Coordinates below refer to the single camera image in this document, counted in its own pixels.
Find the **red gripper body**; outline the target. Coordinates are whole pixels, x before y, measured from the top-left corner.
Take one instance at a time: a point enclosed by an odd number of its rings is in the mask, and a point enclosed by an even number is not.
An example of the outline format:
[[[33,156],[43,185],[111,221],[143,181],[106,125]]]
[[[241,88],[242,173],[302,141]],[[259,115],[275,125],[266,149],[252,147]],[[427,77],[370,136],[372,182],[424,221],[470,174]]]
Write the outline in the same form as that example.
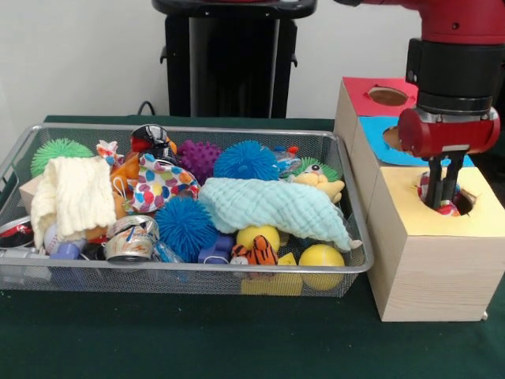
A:
[[[500,119],[492,109],[484,115],[432,114],[415,107],[398,118],[402,149],[419,158],[450,152],[488,151],[498,140]]]

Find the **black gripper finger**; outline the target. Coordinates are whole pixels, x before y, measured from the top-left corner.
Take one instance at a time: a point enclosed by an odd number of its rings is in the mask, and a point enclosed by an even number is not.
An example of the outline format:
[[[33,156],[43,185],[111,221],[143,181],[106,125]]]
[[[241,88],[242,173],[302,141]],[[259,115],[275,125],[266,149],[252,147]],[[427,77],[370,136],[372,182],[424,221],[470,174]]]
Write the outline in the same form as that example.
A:
[[[428,161],[427,206],[430,208],[439,208],[443,200],[442,160],[443,156],[433,156]]]
[[[450,163],[447,166],[447,173],[443,180],[443,199],[445,201],[453,200],[458,180],[458,173],[462,168],[464,157],[464,152],[452,152],[447,156]]]

